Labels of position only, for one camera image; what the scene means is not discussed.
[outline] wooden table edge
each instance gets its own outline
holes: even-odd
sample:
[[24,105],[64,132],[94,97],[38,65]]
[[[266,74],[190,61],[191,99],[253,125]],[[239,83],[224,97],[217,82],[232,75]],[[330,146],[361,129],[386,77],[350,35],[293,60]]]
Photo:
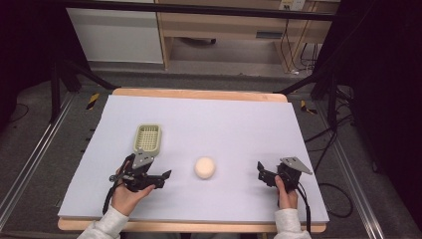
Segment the wooden table edge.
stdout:
[[282,102],[288,100],[282,94],[260,92],[226,92],[226,91],[198,91],[198,90],[170,90],[170,89],[134,89],[119,88],[112,92],[114,96],[157,97],[180,99],[203,99],[225,101],[252,101],[252,102]]
[[[58,226],[64,231],[83,231],[94,219],[59,219]],[[321,233],[325,230],[325,223],[313,223],[311,231]],[[128,221],[123,231],[130,232],[238,232],[238,233],[277,233],[275,223],[205,223],[205,222],[162,222],[162,221]]]

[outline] metal frame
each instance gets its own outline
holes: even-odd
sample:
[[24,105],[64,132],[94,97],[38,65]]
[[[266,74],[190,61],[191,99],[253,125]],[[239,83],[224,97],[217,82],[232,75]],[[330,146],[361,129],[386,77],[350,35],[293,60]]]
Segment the metal frame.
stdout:
[[90,0],[38,0],[38,2],[40,4],[57,5],[69,8],[120,10],[132,12],[187,13],[316,21],[349,21],[352,19],[352,16],[337,15],[331,13],[314,13],[302,11],[283,11],[216,6],[196,6],[181,4],[155,4]]
[[16,180],[13,182],[12,187],[9,189],[5,198],[0,204],[0,231],[3,230],[4,225],[6,224],[7,219],[12,213],[13,209],[16,206],[19,198],[25,190],[29,180],[34,174],[35,170],[41,159],[44,156],[44,153],[47,151],[50,143],[52,142],[56,132],[58,131],[60,125],[63,122],[66,114],[69,111],[70,105],[75,97],[76,93],[67,93],[62,104],[62,111],[57,116],[56,120],[49,123],[47,129],[44,131],[43,136],[38,141],[37,146],[32,151],[27,162],[22,168]]
[[[319,112],[324,112],[324,107],[320,105],[320,102],[316,102],[316,108]],[[323,115],[320,115],[320,117],[325,127],[329,127],[327,119]],[[353,198],[353,202],[355,203],[356,209],[359,212],[360,218],[363,221],[363,225],[366,228],[366,232],[368,233],[369,238],[385,238],[381,226],[378,223],[378,219],[376,219],[375,213],[372,211],[372,207],[370,206],[370,203],[366,198],[366,195],[360,186],[360,183],[357,180],[357,177],[354,174],[350,163],[348,162],[348,158],[345,155],[341,143],[336,140],[333,144],[333,148],[334,153],[337,155],[338,165],[342,174],[344,175],[345,182],[350,189],[351,197]]]

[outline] beige ball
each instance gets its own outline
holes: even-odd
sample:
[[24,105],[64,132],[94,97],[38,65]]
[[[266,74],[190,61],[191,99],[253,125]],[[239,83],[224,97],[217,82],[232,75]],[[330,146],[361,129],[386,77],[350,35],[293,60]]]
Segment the beige ball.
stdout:
[[215,172],[214,160],[209,157],[201,157],[195,163],[195,173],[202,179],[210,178]]

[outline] black tripod leg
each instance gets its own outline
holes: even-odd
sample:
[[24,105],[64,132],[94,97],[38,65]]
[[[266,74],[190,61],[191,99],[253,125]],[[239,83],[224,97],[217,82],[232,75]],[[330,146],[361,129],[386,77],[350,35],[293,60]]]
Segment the black tripod leg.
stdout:
[[286,96],[286,95],[294,92],[295,90],[297,90],[297,89],[299,89],[301,87],[304,87],[304,86],[306,86],[309,83],[312,83],[313,81],[314,81],[314,79],[311,76],[309,76],[309,77],[307,77],[307,78],[305,78],[305,79],[303,79],[303,80],[301,80],[301,81],[299,81],[297,83],[294,83],[293,85],[291,85],[291,86],[289,86],[289,87],[287,87],[287,88],[285,88],[285,89],[283,89],[281,91],[273,92],[273,93],[274,94],[283,94],[283,95]]
[[82,85],[78,80],[77,75],[70,69],[64,61],[57,61],[57,69],[59,78],[66,86],[69,92],[78,92]]
[[337,91],[337,81],[335,75],[332,75],[328,93],[328,112],[326,120],[331,128],[336,131],[337,127],[337,112],[335,110],[335,99]]
[[101,79],[100,77],[96,76],[94,73],[92,73],[91,71],[87,71],[86,69],[76,65],[73,62],[70,61],[65,61],[65,64],[71,68],[72,70],[86,76],[87,78],[89,78],[90,80],[94,81],[95,83],[99,84],[100,86],[106,88],[107,90],[115,90],[117,88],[120,88],[118,86],[115,86],[103,79]]

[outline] small basket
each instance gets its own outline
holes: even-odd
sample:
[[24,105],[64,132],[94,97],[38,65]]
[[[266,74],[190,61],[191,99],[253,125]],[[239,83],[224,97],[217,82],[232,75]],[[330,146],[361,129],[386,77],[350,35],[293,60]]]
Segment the small basket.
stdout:
[[133,144],[133,150],[142,148],[150,156],[159,154],[161,143],[161,128],[157,124],[141,124],[137,128],[136,137]]

